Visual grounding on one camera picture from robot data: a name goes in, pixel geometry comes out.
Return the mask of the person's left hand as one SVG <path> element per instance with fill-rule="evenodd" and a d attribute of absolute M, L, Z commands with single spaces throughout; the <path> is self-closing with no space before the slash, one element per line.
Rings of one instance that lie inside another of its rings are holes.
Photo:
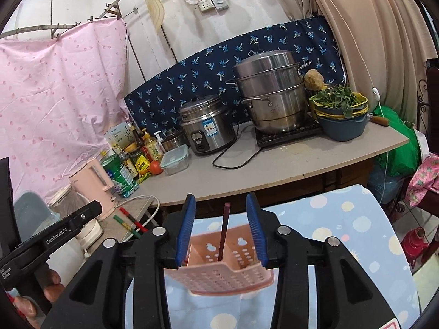
<path fill-rule="evenodd" d="M 41 287 L 34 275 L 24 276 L 24 284 L 18 287 L 19 295 L 14 299 L 14 306 L 19 310 L 26 321 L 33 328 L 41 328 L 43 323 L 44 311 L 39 300 L 45 297 L 45 302 L 53 304 L 65 289 L 61 283 L 61 277 L 55 270 L 46 272 L 48 285 Z"/>

